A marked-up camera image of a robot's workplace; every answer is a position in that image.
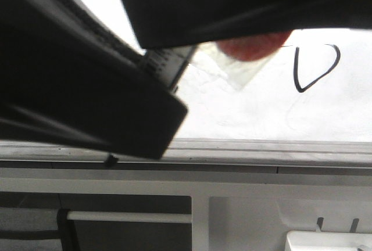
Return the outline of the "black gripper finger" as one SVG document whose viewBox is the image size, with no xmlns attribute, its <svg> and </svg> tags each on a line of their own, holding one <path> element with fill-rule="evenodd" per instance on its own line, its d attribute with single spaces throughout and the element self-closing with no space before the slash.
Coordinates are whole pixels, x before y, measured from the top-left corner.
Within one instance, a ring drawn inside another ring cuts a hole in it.
<svg viewBox="0 0 372 251">
<path fill-rule="evenodd" d="M 145 49 L 296 29 L 371 28 L 371 0 L 121 1 Z"/>
<path fill-rule="evenodd" d="M 1 138 L 160 159 L 187 108 L 79 0 L 1 0 Z"/>
</svg>

